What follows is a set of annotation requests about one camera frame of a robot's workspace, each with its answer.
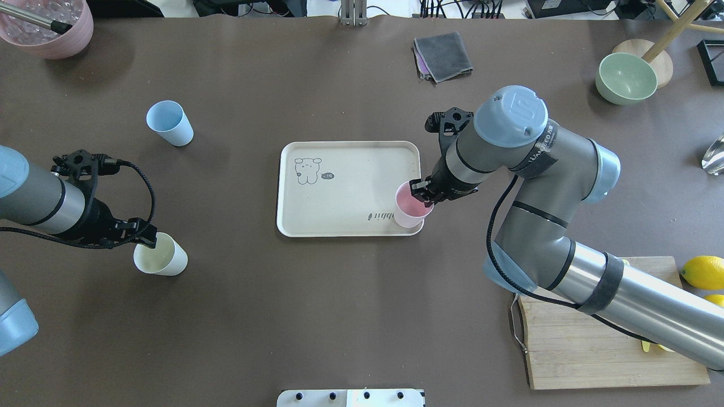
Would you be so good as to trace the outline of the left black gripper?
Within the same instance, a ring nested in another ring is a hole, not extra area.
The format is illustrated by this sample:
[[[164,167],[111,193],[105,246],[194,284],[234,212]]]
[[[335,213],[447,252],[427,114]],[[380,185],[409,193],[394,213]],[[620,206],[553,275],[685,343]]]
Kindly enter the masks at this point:
[[[137,243],[156,248],[157,228],[154,225],[142,218],[116,219],[108,206],[95,197],[98,178],[115,175],[121,166],[129,166],[129,162],[86,150],[57,155],[53,162],[52,172],[67,178],[65,198],[70,199],[71,204],[80,205],[81,209],[80,214],[71,216],[72,224],[52,234],[54,237],[88,245]]]

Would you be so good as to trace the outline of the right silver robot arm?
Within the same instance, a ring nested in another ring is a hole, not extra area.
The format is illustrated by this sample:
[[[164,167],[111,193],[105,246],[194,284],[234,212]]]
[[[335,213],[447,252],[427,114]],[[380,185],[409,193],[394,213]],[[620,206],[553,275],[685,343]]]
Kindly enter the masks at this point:
[[[407,191],[430,207],[475,193],[501,167],[523,179],[496,235],[489,220],[491,280],[532,298],[546,289],[559,306],[722,371],[721,307],[566,236],[578,206],[617,183],[617,155],[560,127],[524,86],[505,86],[463,116],[467,123],[441,144],[432,174],[411,180]]]

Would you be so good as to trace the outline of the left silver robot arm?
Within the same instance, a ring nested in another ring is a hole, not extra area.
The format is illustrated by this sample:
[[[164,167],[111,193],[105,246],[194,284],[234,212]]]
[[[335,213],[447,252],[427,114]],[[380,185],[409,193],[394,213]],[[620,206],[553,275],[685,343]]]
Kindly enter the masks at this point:
[[[8,146],[2,146],[2,219],[18,233],[88,250],[110,250],[128,243],[156,247],[156,194],[145,173],[132,162],[106,154],[76,150],[53,158],[43,170]],[[146,219],[117,219],[96,196],[100,177],[116,175],[122,167],[133,169],[150,194]]]

